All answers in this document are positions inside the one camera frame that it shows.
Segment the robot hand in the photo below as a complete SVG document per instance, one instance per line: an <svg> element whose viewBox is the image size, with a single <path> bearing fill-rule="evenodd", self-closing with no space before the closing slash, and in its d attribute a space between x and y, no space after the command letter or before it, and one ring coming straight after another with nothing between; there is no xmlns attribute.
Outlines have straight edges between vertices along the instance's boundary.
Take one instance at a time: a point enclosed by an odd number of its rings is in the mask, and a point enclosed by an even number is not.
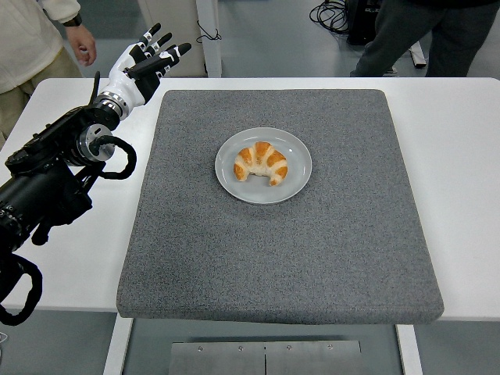
<svg viewBox="0 0 500 375"><path fill-rule="evenodd" d="M171 45L163 49L172 34L153 38L161 29L156 23L135 43L129 45L109 72L108 84L100 90L95 103L113 106L124 118L131 110L149 102L160 80L191 50L191 44Z"/></svg>

